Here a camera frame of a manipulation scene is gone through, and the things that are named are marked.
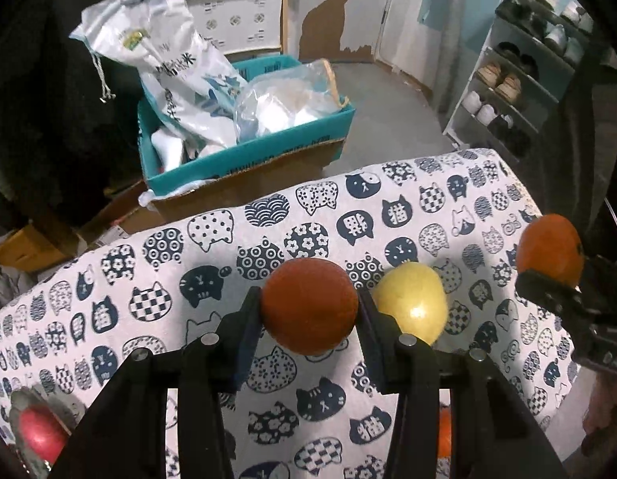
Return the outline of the person's right hand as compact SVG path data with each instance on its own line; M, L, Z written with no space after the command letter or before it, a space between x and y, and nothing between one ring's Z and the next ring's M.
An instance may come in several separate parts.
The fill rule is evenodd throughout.
M585 457L612 457L617 453L617 375L596 375L588 411L582 421Z

